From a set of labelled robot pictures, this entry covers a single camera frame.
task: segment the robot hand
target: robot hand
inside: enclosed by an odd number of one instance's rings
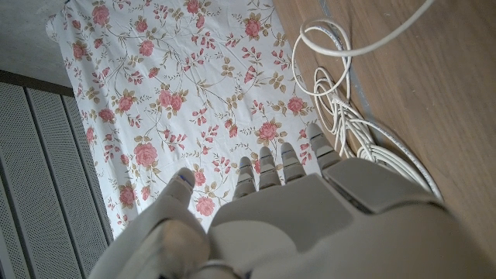
[[[260,150],[257,191],[243,157],[233,201],[205,233],[188,205],[186,168],[104,252],[90,278],[493,277],[492,262],[432,193],[386,167],[340,160],[315,124],[322,176],[281,147],[285,186]]]

